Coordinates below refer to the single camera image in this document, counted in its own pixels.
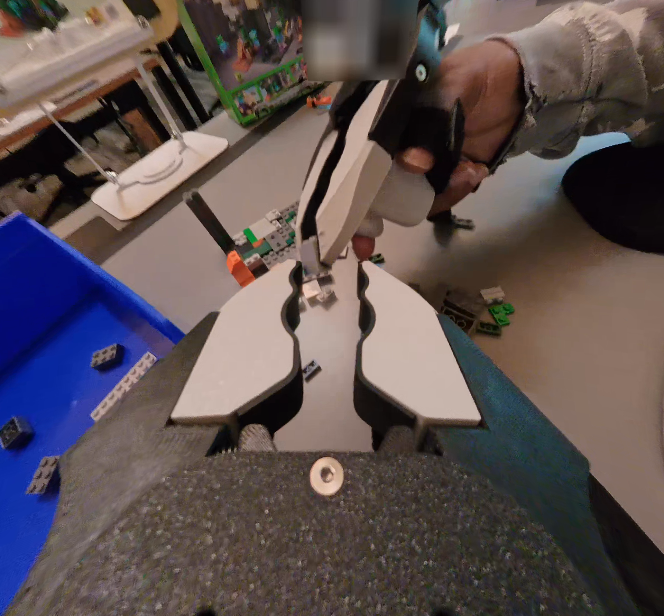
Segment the light grey long lego plate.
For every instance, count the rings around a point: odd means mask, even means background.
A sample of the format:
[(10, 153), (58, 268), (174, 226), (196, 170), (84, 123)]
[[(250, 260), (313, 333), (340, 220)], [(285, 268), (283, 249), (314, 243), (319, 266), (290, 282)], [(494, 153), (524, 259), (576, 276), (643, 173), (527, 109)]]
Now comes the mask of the light grey long lego plate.
[(145, 376), (158, 360), (159, 358), (154, 354), (150, 352), (145, 353), (92, 410), (90, 413), (91, 419), (94, 422), (101, 420)]

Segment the grey six-stud lego plate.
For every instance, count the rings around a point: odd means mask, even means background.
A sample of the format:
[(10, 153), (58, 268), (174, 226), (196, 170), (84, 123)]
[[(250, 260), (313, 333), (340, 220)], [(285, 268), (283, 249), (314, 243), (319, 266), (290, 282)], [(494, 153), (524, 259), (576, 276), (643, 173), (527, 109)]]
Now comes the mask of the grey six-stud lego plate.
[(59, 479), (59, 455), (44, 456), (26, 488), (26, 495), (41, 496), (49, 493)]

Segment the dark grey four-stud lego plate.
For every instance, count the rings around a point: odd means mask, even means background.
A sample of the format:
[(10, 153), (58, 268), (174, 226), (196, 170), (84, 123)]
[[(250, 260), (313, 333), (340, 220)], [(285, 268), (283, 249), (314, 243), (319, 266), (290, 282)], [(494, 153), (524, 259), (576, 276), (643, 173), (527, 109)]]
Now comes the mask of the dark grey four-stud lego plate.
[(319, 280), (331, 274), (330, 268), (321, 263), (319, 243), (316, 236), (303, 240), (298, 249), (302, 263), (304, 283)]

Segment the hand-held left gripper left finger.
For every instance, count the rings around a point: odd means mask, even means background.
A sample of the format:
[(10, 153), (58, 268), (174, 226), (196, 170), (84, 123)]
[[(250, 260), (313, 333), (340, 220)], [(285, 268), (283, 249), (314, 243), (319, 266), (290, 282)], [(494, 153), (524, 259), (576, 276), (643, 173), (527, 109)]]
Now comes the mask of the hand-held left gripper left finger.
[(302, 264), (285, 261), (220, 309), (172, 412), (173, 423), (280, 429), (303, 404), (295, 330)]

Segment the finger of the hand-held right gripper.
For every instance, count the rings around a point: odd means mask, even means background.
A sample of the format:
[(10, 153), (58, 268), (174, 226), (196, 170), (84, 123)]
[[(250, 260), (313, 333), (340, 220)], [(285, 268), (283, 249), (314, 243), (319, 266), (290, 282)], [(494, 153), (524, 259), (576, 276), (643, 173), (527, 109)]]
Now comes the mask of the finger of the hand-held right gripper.
[(295, 243), (298, 257), (298, 248), (303, 240), (316, 236), (319, 243), (317, 212), (328, 192), (331, 177), (336, 165), (339, 163), (344, 146), (344, 135), (338, 129), (328, 125), (312, 157), (299, 200), (295, 228)]
[(384, 182), (392, 156), (373, 138), (394, 81), (339, 89), (317, 152), (321, 201), (315, 203), (317, 267), (328, 268), (359, 229)]

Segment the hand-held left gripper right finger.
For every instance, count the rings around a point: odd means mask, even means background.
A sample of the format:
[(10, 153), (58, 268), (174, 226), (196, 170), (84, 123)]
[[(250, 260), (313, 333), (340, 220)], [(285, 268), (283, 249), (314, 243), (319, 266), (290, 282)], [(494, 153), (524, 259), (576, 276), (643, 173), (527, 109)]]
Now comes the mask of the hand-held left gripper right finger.
[(369, 261), (357, 274), (354, 409), (377, 435), (476, 428), (482, 416), (434, 307)]

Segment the black office chair seat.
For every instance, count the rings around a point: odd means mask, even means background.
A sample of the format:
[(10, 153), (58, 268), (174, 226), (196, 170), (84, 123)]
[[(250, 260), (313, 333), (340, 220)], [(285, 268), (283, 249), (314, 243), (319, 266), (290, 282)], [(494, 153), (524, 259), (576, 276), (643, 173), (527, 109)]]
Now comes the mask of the black office chair seat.
[(603, 238), (663, 255), (663, 144), (625, 142), (596, 150), (569, 167), (561, 189)]

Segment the lego set box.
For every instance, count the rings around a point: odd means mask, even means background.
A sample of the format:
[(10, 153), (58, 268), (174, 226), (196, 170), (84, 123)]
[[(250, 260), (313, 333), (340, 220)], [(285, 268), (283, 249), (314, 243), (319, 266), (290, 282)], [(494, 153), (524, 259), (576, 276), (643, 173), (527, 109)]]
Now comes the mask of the lego set box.
[(188, 42), (238, 124), (324, 88), (307, 76), (300, 18), (267, 0), (177, 2)]

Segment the dark grey studded lego brick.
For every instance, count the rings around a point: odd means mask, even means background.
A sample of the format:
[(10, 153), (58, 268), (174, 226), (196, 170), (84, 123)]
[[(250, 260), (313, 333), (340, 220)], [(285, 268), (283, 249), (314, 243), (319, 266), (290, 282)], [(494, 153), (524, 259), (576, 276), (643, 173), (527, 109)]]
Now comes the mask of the dark grey studded lego brick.
[(443, 307), (473, 318), (479, 318), (487, 308), (484, 298), (478, 291), (466, 291), (461, 288), (451, 288), (447, 291)]

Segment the light grey smooth lego piece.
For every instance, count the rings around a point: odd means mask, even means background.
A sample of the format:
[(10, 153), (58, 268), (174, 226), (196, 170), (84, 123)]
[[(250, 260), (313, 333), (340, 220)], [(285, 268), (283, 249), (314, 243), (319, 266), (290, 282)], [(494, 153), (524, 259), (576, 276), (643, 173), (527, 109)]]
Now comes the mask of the light grey smooth lego piece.
[(321, 283), (319, 280), (303, 283), (302, 294), (305, 302), (311, 308), (328, 309), (337, 302), (334, 286), (329, 283)]

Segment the wooden office desk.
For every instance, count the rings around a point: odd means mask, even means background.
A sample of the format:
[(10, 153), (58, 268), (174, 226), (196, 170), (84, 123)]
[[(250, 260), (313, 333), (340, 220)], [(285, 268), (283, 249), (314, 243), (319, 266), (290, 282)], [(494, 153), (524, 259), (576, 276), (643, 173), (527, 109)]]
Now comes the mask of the wooden office desk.
[[(54, 117), (65, 128), (72, 127), (72, 136), (80, 141), (114, 122), (112, 106), (116, 106), (121, 117), (137, 112), (139, 124), (161, 144), (169, 138), (169, 131), (151, 106), (140, 79), (139, 70), (131, 62), (113, 64), (52, 99)], [(74, 151), (73, 144), (44, 115), (1, 137), (2, 160), (11, 155), (37, 155), (45, 156), (47, 164), (61, 164)]]

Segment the blue plastic storage bin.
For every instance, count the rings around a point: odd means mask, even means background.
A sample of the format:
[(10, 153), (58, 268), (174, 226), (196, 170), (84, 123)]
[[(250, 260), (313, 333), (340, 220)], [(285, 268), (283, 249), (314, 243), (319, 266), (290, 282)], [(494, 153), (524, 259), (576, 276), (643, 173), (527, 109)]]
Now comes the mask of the blue plastic storage bin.
[[(49, 230), (17, 213), (1, 222), (1, 424), (22, 416), (35, 436), (1, 449), (1, 611), (27, 578), (51, 528), (57, 489), (25, 491), (42, 457), (61, 455), (92, 427), (92, 410), (150, 352), (165, 357), (184, 332)], [(90, 368), (120, 343), (123, 362)]]

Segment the small dark grey lego brick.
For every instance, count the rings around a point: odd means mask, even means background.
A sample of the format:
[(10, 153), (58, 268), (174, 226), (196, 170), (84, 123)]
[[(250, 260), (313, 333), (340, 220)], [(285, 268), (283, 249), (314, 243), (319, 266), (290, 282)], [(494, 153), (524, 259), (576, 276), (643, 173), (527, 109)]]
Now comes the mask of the small dark grey lego brick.
[(1, 448), (18, 451), (26, 447), (34, 436), (35, 431), (26, 418), (13, 416), (1, 427)]

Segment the grey and orange lego build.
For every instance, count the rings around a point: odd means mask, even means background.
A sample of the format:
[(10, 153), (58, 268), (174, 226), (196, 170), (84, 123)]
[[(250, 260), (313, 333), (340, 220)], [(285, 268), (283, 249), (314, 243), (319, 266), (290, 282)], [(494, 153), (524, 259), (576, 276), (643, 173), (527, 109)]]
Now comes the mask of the grey and orange lego build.
[(226, 259), (230, 276), (241, 288), (266, 276), (288, 261), (298, 261), (295, 220), (298, 203), (273, 209), (242, 231), (231, 235), (198, 190), (184, 193), (183, 201)]

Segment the lego instruction booklet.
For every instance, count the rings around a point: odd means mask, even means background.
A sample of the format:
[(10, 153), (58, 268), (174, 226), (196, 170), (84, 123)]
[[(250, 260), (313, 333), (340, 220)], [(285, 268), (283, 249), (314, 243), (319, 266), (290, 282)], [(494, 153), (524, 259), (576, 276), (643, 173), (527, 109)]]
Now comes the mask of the lego instruction booklet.
[(122, 0), (1, 0), (1, 68), (87, 44), (131, 19)]

